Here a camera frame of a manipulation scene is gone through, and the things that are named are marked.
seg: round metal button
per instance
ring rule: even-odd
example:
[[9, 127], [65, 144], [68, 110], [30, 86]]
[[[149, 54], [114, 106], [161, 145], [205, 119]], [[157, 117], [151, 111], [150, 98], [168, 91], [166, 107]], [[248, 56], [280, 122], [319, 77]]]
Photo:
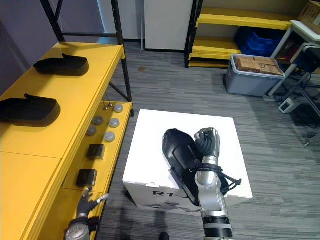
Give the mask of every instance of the round metal button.
[[115, 138], [116, 138], [116, 135], [112, 131], [107, 131], [103, 136], [103, 139], [109, 143], [115, 140]]
[[120, 124], [120, 121], [119, 121], [118, 118], [112, 118], [112, 119], [109, 121], [109, 125], [110, 125], [110, 127], [112, 127], [112, 128], [118, 127], [119, 124]]
[[116, 104], [113, 108], [113, 110], [116, 112], [116, 113], [121, 113], [123, 110], [124, 110], [124, 106], [122, 106], [121, 104]]
[[102, 116], [95, 116], [92, 119], [92, 123], [97, 126], [101, 125], [103, 122], [104, 122], [104, 119], [102, 118]]
[[97, 129], [95, 126], [91, 125], [89, 126], [88, 130], [86, 131], [85, 135], [87, 136], [93, 136], [97, 132]]

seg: black shoe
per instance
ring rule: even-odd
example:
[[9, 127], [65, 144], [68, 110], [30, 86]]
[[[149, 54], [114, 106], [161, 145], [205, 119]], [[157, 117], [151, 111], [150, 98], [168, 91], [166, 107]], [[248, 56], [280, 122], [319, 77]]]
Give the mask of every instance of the black shoe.
[[160, 233], [159, 240], [170, 240], [169, 234], [166, 232]]

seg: metal shelf frame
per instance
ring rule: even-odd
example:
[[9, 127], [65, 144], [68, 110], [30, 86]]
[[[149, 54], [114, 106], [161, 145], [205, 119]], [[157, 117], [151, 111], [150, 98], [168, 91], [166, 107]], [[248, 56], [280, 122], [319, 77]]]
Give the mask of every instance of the metal shelf frame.
[[202, 5], [204, 0], [193, 0], [192, 2], [192, 9], [188, 27], [188, 33], [185, 41], [184, 47], [184, 68], [189, 68], [189, 57], [190, 53], [192, 53], [192, 48], [195, 43], [195, 38], [197, 34], [197, 20], [200, 17]]
[[[42, 7], [45, 11], [45, 14], [51, 24], [53, 32], [59, 42], [65, 42], [65, 36], [80, 36], [80, 37], [105, 37], [105, 38], [117, 38], [118, 44], [123, 45], [124, 53], [126, 53], [125, 45], [124, 45], [124, 37], [122, 34], [122, 27], [121, 27], [121, 20], [120, 20], [120, 12], [119, 12], [119, 4], [118, 0], [111, 0], [112, 5], [112, 13], [115, 25], [116, 33], [94, 33], [94, 32], [65, 32], [62, 31], [58, 19], [60, 16], [60, 12], [62, 9], [64, 0], [59, 0], [56, 6], [56, 11], [54, 13], [49, 0], [40, 0]], [[127, 59], [121, 59], [126, 94], [123, 93], [118, 87], [116, 87], [112, 82], [109, 85], [119, 93], [127, 102], [132, 103], [132, 94], [131, 94], [131, 86], [129, 80], [129, 73], [128, 73], [128, 66], [127, 66]], [[135, 112], [132, 104], [131, 109], [131, 117], [134, 117]]]

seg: blue plastic bin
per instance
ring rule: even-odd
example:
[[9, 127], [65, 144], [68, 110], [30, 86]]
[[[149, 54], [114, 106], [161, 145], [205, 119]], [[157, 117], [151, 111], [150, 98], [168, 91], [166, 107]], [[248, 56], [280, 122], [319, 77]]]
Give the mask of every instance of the blue plastic bin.
[[239, 28], [235, 42], [242, 54], [270, 57], [284, 34], [282, 30], [244, 26]]

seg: white wall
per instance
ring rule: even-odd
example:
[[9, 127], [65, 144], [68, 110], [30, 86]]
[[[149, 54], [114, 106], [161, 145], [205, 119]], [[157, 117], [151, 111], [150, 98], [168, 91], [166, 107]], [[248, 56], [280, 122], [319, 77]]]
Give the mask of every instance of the white wall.
[[184, 50], [193, 0], [145, 0], [145, 48]]
[[[97, 1], [64, 1], [59, 19], [66, 32], [103, 32]], [[65, 39], [97, 42], [97, 37]], [[0, 95], [57, 42], [39, 0], [0, 0]]]
[[[115, 33], [116, 27], [110, 0], [98, 0], [106, 33]], [[122, 35], [124, 39], [141, 39], [141, 21], [144, 0], [118, 0]]]

